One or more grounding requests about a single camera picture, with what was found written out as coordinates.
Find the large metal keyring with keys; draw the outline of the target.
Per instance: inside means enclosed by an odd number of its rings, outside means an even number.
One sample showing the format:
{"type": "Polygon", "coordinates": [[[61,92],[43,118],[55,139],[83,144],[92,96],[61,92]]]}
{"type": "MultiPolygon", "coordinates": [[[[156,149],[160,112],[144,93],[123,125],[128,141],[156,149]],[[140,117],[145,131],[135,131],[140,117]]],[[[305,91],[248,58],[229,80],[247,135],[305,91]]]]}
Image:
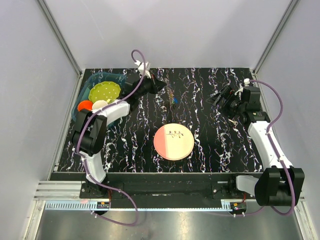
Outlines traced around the large metal keyring with keys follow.
{"type": "Polygon", "coordinates": [[[165,82],[165,92],[168,96],[168,103],[169,103],[169,106],[170,108],[172,109],[176,109],[176,107],[178,106],[178,100],[177,98],[174,96],[174,90],[173,88],[171,87],[171,84],[170,84],[170,81],[168,78],[164,78],[163,81],[165,82]]]}

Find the small silver key with ring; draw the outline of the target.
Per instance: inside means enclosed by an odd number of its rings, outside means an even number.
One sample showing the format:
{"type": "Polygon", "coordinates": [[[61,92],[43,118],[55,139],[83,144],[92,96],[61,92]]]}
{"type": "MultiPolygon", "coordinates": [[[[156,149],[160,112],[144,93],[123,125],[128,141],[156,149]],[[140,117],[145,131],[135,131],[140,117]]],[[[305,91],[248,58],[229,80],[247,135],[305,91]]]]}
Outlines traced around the small silver key with ring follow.
{"type": "Polygon", "coordinates": [[[229,123],[230,123],[232,126],[237,127],[237,125],[238,125],[238,122],[237,122],[237,121],[232,120],[232,119],[228,119],[228,121],[229,121],[229,123]]]}

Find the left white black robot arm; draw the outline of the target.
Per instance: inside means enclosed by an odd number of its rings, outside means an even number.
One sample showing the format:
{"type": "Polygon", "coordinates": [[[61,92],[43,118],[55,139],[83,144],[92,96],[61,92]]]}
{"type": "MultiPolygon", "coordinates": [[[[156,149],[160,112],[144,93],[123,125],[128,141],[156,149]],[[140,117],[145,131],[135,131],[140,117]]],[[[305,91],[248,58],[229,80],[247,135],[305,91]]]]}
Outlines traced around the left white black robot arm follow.
{"type": "Polygon", "coordinates": [[[108,125],[126,117],[146,94],[157,94],[167,84],[158,80],[153,74],[143,79],[131,74],[115,101],[96,110],[82,109],[78,112],[72,136],[72,143],[83,161],[86,178],[93,183],[90,192],[97,198],[108,193],[108,186],[103,181],[106,172],[102,165],[101,150],[108,125]]]}

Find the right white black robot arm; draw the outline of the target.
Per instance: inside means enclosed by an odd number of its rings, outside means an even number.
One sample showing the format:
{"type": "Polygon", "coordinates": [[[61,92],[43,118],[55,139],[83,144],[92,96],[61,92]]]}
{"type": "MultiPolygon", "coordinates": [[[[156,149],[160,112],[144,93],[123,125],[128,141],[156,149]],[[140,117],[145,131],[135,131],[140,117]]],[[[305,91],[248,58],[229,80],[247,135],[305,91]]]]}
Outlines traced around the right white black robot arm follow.
{"type": "Polygon", "coordinates": [[[239,198],[248,193],[264,207],[295,207],[299,201],[305,173],[289,161],[278,143],[268,114],[261,110],[261,90],[246,83],[238,90],[229,84],[207,99],[225,118],[238,117],[253,140],[262,160],[260,177],[238,175],[227,185],[228,195],[239,198]]]}

